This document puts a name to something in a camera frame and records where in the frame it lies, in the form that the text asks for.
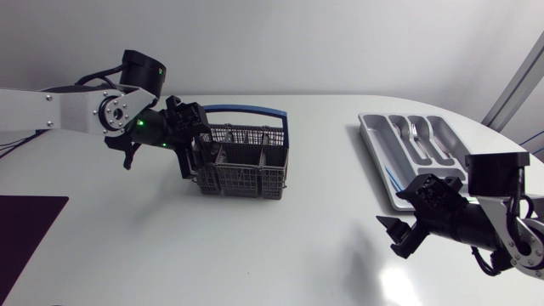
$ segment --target metal frame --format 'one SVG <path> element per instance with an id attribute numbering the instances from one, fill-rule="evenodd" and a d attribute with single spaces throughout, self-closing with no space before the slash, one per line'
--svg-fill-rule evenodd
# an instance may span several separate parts
<path id="1" fill-rule="evenodd" d="M 142 88 L 124 89 L 127 88 L 132 91 L 48 93 L 0 88 L 0 132 L 62 128 L 120 136 L 127 124 L 155 99 Z"/>
<path id="2" fill-rule="evenodd" d="M 544 77 L 544 32 L 482 124 L 500 132 Z"/>
<path id="3" fill-rule="evenodd" d="M 541 213 L 544 210 L 544 197 L 532 196 L 535 204 L 537 218 L 518 218 L 518 228 L 523 241 L 530 245 L 531 253 L 523 255 L 519 253 L 518 248 L 513 244 L 513 239 L 507 229 L 507 207 L 505 202 L 508 198 L 478 196 L 478 202 L 484 209 L 487 218 L 493 224 L 496 233 L 501 238 L 508 253 L 512 257 L 510 263 L 519 271 L 528 276 L 541 279 L 544 275 L 544 244 L 541 240 L 541 234 L 544 233 L 544 223 Z"/>

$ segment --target fork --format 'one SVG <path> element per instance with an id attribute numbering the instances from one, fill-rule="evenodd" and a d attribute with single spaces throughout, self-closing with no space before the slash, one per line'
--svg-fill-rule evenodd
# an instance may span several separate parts
<path id="1" fill-rule="evenodd" d="M 419 137 L 417 137 L 416 124 L 414 123 L 411 124 L 411 131 L 414 134 L 414 141 L 416 142 L 417 146 L 419 146 L 419 148 L 423 151 L 423 154 L 425 154 L 427 158 L 431 158 L 431 156 L 428 154 L 427 150 L 425 149 L 425 146 L 423 145 L 421 140 L 419 140 Z"/>

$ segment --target utensil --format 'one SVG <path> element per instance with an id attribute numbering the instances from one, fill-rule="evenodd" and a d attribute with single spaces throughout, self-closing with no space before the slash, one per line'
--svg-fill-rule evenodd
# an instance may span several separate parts
<path id="1" fill-rule="evenodd" d="M 425 146 L 424 146 L 423 143 L 419 140 L 419 137 L 417 137 L 416 124 L 414 124 L 414 123 L 411 124 L 411 131 L 412 131 L 412 133 L 414 134 L 414 141 L 416 142 L 417 146 L 422 150 L 423 154 L 424 154 L 427 158 L 431 158 L 431 156 L 428 154 L 427 150 L 425 149 Z"/>
<path id="2" fill-rule="evenodd" d="M 451 154 L 448 153 L 448 151 L 447 151 L 446 148 L 445 148 L 445 145 L 442 143 L 442 141 L 441 141 L 438 137 L 434 136 L 434 142 L 435 142 L 436 145 L 440 148 L 440 150 L 441 150 L 442 152 L 444 152 L 444 154 L 445 154 L 446 157 L 451 158 Z"/>

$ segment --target black cable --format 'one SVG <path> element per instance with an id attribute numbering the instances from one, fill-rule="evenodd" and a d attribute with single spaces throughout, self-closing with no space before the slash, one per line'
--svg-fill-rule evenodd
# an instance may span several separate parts
<path id="1" fill-rule="evenodd" d="M 108 70 L 105 70 L 105 71 L 100 71 L 100 72 L 90 74 L 88 76 L 84 76 L 84 77 L 80 78 L 79 81 L 77 81 L 75 85 L 83 85 L 86 82 L 94 80 L 95 78 L 106 77 L 106 76 L 112 75 L 114 73 L 121 72 L 126 66 L 127 66 L 127 64 L 122 64 L 122 65 L 119 65 L 119 66 L 117 66 L 115 68 L 111 68 L 111 69 L 108 69 Z"/>
<path id="2" fill-rule="evenodd" d="M 478 266 L 482 269 L 482 271 L 484 271 L 484 273 L 489 276 L 497 276 L 501 273 L 501 271 L 492 268 L 491 266 L 489 266 L 488 263 L 485 262 L 476 246 L 471 246 L 471 249 L 473 250 L 473 255 L 476 257 L 476 262 L 478 263 Z"/>
<path id="3" fill-rule="evenodd" d="M 22 138 L 22 139 L 17 139 L 17 140 L 15 140 L 15 141 L 12 141 L 12 142 L 7 143 L 7 144 L 0 144 L 0 146 L 12 145 L 12 144 L 14 144 L 14 143 L 18 143 L 18 142 L 20 142 L 20 141 L 22 141 L 22 140 L 25 140 L 25 139 L 27 139 L 27 138 L 28 138 L 28 137 L 24 137 L 24 138 Z"/>
<path id="4" fill-rule="evenodd" d="M 101 76 L 99 77 L 100 80 L 108 83 L 108 85 L 110 85 L 111 89 L 117 89 L 116 87 L 116 84 L 114 84 L 109 78 L 105 77 L 105 76 Z"/>
<path id="5" fill-rule="evenodd" d="M 5 148 L 2 148 L 2 149 L 0 149 L 0 150 L 7 150 L 7 149 L 13 148 L 13 147 L 14 147 L 14 145 L 9 145 L 9 146 L 7 146 L 7 147 L 5 147 Z"/>
<path id="6" fill-rule="evenodd" d="M 527 204 L 529 205 L 529 210 L 527 211 L 525 218 L 530 218 L 535 211 L 535 203 L 533 203 L 533 199 L 529 198 L 527 195 L 521 195 L 521 197 L 526 200 Z"/>
<path id="7" fill-rule="evenodd" d="M 516 193 L 510 198 L 507 205 L 507 230 L 508 234 L 512 237 L 513 243 L 518 251 L 524 255 L 530 253 L 530 246 L 528 243 L 521 240 L 521 234 L 519 233 L 517 218 L 519 217 L 519 200 L 522 198 L 521 189 L 523 187 L 524 169 L 521 167 L 518 170 L 518 186 Z"/>
<path id="8" fill-rule="evenodd" d="M 6 156 L 7 154 L 13 152 L 15 149 L 19 148 L 20 146 L 28 143 L 29 141 L 39 137 L 39 136 L 42 136 L 44 133 L 48 132 L 49 130 L 37 130 L 36 133 L 32 136 L 29 136 L 27 137 L 26 139 L 24 139 L 23 141 L 21 141 L 20 143 L 18 144 L 15 144 L 15 145 L 12 145 L 10 147 L 7 147 L 9 148 L 9 150 L 3 152 L 1 155 L 0 155 L 0 158 Z"/>

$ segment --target blue basket handle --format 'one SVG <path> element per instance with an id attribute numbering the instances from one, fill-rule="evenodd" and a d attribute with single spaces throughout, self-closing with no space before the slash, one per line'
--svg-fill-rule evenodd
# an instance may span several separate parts
<path id="1" fill-rule="evenodd" d="M 202 107 L 206 113 L 234 111 L 280 118 L 283 124 L 283 146 L 289 148 L 289 128 L 287 126 L 286 111 L 251 105 L 206 105 Z"/>

